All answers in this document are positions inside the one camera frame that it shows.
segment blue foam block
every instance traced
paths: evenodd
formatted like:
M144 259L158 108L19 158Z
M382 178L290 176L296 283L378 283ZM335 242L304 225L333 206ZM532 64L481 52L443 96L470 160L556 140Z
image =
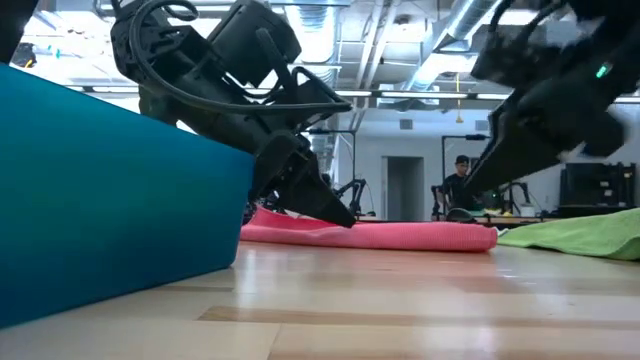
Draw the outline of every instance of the blue foam block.
M226 268L253 157L0 65L0 328Z

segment black cap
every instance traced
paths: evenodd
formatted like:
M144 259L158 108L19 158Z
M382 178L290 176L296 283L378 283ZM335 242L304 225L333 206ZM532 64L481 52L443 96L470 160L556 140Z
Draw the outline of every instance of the black cap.
M469 157L466 155L458 155L458 157L456 158L456 164L468 164L469 163Z

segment man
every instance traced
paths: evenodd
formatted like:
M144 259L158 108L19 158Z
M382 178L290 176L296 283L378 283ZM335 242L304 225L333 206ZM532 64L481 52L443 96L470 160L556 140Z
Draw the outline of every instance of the man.
M469 172L469 157L466 155L456 157L455 165L456 172L444 179L441 200L446 204L448 210L453 208L478 210L478 202L463 190L464 180Z

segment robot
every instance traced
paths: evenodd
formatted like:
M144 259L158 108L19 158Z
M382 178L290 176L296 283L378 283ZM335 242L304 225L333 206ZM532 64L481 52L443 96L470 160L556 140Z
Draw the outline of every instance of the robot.
M351 227L355 217L320 177L316 155L301 132L313 122L351 110L351 104L303 67L295 33L279 15L254 0L238 0L205 39L185 0L134 0L120 6L111 29L118 70L138 83L142 114L255 156L248 202L277 193L274 207ZM186 11L173 10L176 7ZM252 95L275 71L276 86ZM306 77L300 83L299 78Z
M518 36L508 38L497 24L513 2L498 5L471 72L514 89L489 116L491 141L465 181L471 193L559 164L563 153L580 144L590 157L613 154L627 131L607 109L635 91L640 79L637 0L549 2ZM564 48L529 43L535 27L566 5L578 21L600 19L595 32Z

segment green towel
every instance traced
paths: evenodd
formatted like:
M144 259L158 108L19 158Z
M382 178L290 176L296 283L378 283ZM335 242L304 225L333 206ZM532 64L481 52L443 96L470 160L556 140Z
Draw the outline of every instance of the green towel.
M502 235L498 244L535 246L615 260L638 260L640 209L523 226Z

